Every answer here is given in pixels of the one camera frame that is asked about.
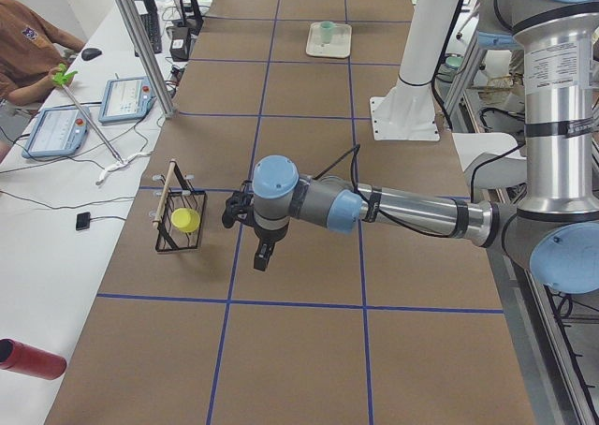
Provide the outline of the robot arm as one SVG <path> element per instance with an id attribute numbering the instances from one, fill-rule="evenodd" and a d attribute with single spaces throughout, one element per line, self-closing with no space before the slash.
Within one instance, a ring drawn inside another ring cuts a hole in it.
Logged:
<path id="1" fill-rule="evenodd" d="M 388 222 L 435 238 L 465 239 L 508 256 L 539 283 L 563 293 L 598 287 L 598 200 L 592 191 L 592 33 L 598 0 L 481 0 L 478 41 L 524 51 L 527 192 L 515 205 L 437 198 L 454 173 L 443 157 L 428 76 L 433 50 L 460 0 L 418 0 L 397 85 L 372 99 L 373 133 L 395 140 L 390 168 L 400 191 L 299 173 L 287 157 L 256 164 L 248 220 L 265 270 L 291 219 L 348 233 L 358 222 Z M 416 194 L 415 187 L 424 187 Z"/>

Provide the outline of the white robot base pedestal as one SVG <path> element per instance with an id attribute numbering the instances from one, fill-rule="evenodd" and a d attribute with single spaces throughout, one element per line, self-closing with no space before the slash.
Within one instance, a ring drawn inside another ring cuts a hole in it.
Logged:
<path id="1" fill-rule="evenodd" d="M 431 87 L 463 0 L 416 0 L 396 85 L 370 99 L 376 140 L 437 141 Z"/>

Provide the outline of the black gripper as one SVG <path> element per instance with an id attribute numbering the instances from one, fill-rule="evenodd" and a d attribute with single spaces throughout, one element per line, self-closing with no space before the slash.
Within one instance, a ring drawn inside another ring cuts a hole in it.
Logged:
<path id="1" fill-rule="evenodd" d="M 254 225 L 255 235 L 259 239 L 258 247 L 254 255 L 254 269 L 265 271 L 268 268 L 270 257 L 274 252 L 277 242 L 281 241 L 288 231 L 288 225 L 276 229 L 266 229 L 260 225 Z"/>

